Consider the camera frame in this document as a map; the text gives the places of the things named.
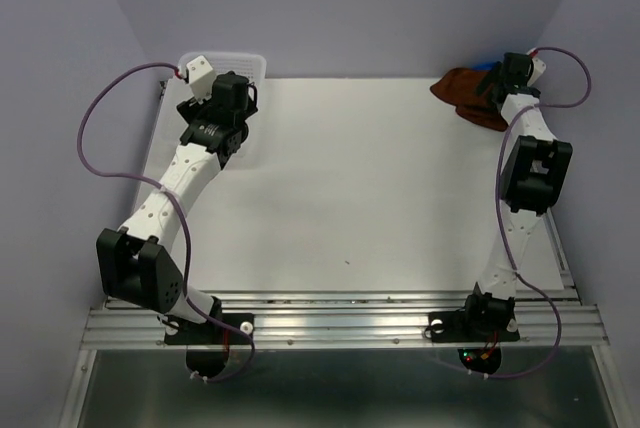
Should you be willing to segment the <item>brown microfiber towel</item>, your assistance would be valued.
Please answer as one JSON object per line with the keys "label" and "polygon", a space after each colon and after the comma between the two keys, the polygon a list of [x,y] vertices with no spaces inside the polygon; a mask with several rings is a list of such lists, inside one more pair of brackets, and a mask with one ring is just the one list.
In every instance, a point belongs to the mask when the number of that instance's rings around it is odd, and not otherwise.
{"label": "brown microfiber towel", "polygon": [[476,88],[489,73],[488,70],[454,68],[430,87],[441,102],[455,108],[464,120],[497,132],[507,129],[507,122],[488,101],[487,95],[478,95]]}

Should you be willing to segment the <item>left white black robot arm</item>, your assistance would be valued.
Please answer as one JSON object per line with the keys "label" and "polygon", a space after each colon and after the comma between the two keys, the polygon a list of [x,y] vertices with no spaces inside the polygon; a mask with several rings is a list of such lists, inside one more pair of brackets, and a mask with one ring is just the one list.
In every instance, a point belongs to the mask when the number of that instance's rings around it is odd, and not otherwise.
{"label": "left white black robot arm", "polygon": [[189,210],[248,138],[247,120],[258,110],[257,99],[255,84],[229,71],[215,78],[209,99],[180,103],[187,127],[167,170],[148,182],[152,191],[139,209],[96,242],[108,296],[188,321],[202,342],[222,332],[221,303],[189,285],[190,269],[179,268],[170,250],[177,234],[191,236]]}

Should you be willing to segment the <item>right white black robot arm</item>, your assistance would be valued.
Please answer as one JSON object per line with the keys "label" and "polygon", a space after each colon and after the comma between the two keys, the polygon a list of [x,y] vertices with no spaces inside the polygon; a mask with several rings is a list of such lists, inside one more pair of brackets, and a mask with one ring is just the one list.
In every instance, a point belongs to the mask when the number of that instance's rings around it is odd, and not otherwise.
{"label": "right white black robot arm", "polygon": [[495,178],[496,239],[456,323],[467,342],[519,338],[519,266],[537,225],[559,200],[573,155],[573,146],[554,135],[543,117],[534,87],[543,72],[536,50],[507,53],[477,88],[505,117],[507,129]]}

